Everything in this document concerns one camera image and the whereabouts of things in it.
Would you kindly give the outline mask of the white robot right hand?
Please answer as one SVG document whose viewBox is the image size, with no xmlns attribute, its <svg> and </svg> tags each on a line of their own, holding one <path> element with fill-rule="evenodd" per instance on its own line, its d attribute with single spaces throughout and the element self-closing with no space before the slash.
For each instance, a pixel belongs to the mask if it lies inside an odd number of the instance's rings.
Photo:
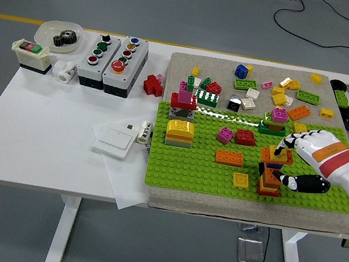
<svg viewBox="0 0 349 262">
<path fill-rule="evenodd" d="M 349 197 L 349 148 L 326 130 L 294 133 L 276 146 L 275 156 L 294 148 L 300 158 L 317 172 L 316 175 L 288 176 L 273 171 L 287 188 L 295 192 L 323 194 L 331 185 L 341 186 Z"/>
</svg>

